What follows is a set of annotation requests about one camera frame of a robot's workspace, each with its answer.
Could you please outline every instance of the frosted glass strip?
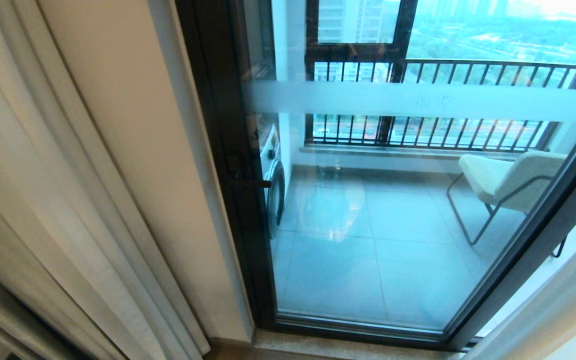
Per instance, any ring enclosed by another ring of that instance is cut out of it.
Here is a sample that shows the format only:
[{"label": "frosted glass strip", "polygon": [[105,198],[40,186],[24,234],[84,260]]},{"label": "frosted glass strip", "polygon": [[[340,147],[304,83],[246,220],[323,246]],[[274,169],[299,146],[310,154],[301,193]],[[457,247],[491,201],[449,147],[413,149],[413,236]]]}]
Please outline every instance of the frosted glass strip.
[{"label": "frosted glass strip", "polygon": [[516,86],[256,81],[250,112],[576,123],[576,90]]}]

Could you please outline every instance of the washing machine door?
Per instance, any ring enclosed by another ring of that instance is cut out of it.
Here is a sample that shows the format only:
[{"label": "washing machine door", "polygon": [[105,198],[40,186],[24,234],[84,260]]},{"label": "washing machine door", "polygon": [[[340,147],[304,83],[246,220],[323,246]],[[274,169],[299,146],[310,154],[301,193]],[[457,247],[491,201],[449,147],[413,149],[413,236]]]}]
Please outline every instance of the washing machine door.
[{"label": "washing machine door", "polygon": [[286,176],[281,161],[277,161],[272,168],[270,184],[265,203],[268,211],[270,235],[274,238],[277,236],[279,223],[284,213],[284,196],[286,195]]}]

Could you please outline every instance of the glass door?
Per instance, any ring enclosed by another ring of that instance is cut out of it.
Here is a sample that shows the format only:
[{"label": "glass door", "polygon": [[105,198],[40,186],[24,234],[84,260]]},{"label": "glass door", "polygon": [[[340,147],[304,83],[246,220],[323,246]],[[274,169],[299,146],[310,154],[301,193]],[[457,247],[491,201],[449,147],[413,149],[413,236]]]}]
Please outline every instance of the glass door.
[{"label": "glass door", "polygon": [[485,3],[177,2],[259,326],[459,350],[565,240],[576,10]]}]

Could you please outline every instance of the washing machine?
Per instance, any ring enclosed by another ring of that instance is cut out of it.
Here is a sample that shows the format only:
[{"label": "washing machine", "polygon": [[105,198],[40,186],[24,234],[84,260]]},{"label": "washing machine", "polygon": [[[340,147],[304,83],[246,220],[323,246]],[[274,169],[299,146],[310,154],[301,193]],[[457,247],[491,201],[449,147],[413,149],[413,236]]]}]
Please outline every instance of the washing machine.
[{"label": "washing machine", "polygon": [[277,235],[279,223],[284,213],[284,198],[286,196],[286,176],[282,164],[281,144],[277,125],[273,123],[264,131],[260,139],[261,170],[263,180],[270,182],[265,191],[265,206],[268,214],[270,235]]}]

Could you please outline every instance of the wooden floor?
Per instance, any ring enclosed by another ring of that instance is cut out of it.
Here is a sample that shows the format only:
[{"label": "wooden floor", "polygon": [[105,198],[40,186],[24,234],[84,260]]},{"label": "wooden floor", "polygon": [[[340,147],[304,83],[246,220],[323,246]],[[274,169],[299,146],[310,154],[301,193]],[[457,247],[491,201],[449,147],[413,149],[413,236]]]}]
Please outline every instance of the wooden floor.
[{"label": "wooden floor", "polygon": [[297,353],[262,350],[258,348],[238,348],[230,346],[213,346],[204,360],[326,360],[329,357],[300,355]]}]

